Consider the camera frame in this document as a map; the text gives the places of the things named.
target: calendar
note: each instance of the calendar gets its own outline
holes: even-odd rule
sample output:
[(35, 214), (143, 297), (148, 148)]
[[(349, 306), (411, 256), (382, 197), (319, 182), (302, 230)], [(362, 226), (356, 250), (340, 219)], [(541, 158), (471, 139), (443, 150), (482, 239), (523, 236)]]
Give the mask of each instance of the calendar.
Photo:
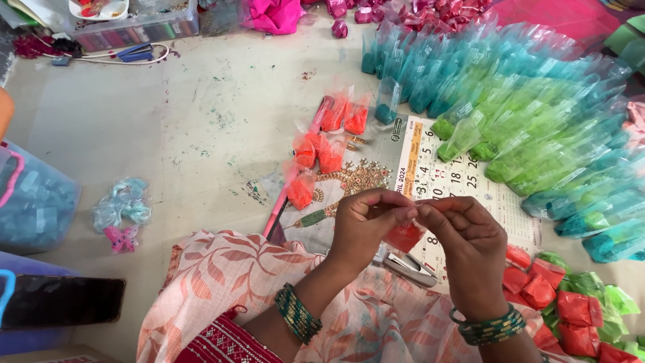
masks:
[[(443, 141), (431, 130), (433, 123), (408, 117), (395, 190), (414, 200), (473, 196), (506, 230), (508, 243), (533, 256), (542, 242), (542, 220), (526, 214), (520, 208), (522, 198), (506, 184), (484, 176), (487, 163), (473, 160), (467, 154), (450, 163), (441, 161), (437, 149)], [(449, 293), (446, 257), (436, 237), (427, 232), (410, 254), (437, 275), (437, 285), (431, 290)]]

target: pink butterfly hair clip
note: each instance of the pink butterfly hair clip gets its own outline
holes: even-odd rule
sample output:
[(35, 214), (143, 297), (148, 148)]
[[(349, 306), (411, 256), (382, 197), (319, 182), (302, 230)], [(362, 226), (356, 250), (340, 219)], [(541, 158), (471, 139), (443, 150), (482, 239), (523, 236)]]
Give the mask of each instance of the pink butterfly hair clip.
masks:
[(112, 243), (113, 254), (134, 252), (134, 246), (139, 245), (139, 242), (134, 239), (134, 236), (139, 232), (139, 226), (136, 224), (123, 231), (111, 225), (104, 228), (103, 232)]

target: blue stapler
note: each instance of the blue stapler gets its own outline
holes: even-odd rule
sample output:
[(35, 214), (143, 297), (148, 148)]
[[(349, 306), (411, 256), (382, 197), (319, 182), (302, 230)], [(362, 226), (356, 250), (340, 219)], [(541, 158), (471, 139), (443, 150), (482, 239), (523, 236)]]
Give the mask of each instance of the blue stapler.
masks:
[(140, 61), (142, 59), (154, 59), (152, 55), (152, 45), (150, 43), (145, 43), (142, 45), (137, 45), (126, 50), (122, 50), (116, 54), (117, 57), (121, 58), (121, 61), (124, 63)]

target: bangle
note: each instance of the bangle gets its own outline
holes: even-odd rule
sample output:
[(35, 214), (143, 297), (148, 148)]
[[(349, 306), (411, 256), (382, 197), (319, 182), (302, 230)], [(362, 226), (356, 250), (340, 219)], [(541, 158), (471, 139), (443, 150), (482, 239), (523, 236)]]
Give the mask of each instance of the bangle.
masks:
[(293, 293), (293, 285), (288, 282), (277, 292), (273, 300), (283, 316), (286, 325), (304, 345), (309, 345), (312, 337), (323, 328), (320, 319), (314, 319), (303, 303)]
[(457, 308), (450, 311), (450, 318), (457, 323), (457, 330), (471, 346), (485, 346), (503, 342), (513, 335), (517, 335), (526, 327), (522, 314), (508, 304), (509, 311), (504, 316), (483, 323), (469, 323), (455, 318)]

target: woman's left hand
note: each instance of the woman's left hand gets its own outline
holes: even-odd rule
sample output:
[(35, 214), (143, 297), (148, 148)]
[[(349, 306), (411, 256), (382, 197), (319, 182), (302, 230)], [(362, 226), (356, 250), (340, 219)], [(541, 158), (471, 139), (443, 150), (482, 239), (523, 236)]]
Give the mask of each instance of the woman's left hand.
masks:
[(388, 189), (370, 189), (341, 199), (325, 262), (355, 277), (372, 262), (385, 235), (417, 215), (413, 201)]

